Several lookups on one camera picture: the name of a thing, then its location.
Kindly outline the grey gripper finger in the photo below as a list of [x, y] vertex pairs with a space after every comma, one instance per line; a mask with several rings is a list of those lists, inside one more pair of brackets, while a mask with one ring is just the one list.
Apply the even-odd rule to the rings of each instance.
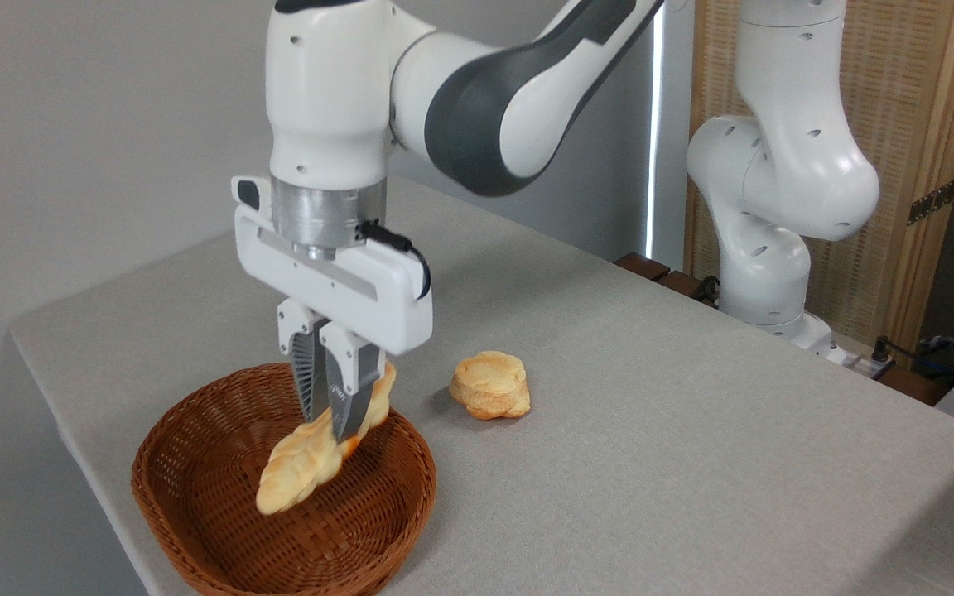
[[319, 332], [325, 348], [325, 370], [333, 430], [338, 444], [355, 437], [366, 419], [373, 386], [383, 375], [383, 350], [337, 322]]
[[277, 307], [277, 343], [282, 354], [291, 359], [296, 392], [307, 422], [314, 422], [329, 408], [326, 354], [320, 343], [320, 332], [329, 322], [292, 299]]

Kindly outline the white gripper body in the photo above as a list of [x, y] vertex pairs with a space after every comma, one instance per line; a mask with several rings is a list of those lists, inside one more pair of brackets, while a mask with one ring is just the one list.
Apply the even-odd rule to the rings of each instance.
[[236, 252], [247, 274], [390, 354], [431, 337], [426, 268], [412, 253], [368, 240], [333, 260], [311, 259], [273, 230], [269, 180], [235, 176], [231, 185]]

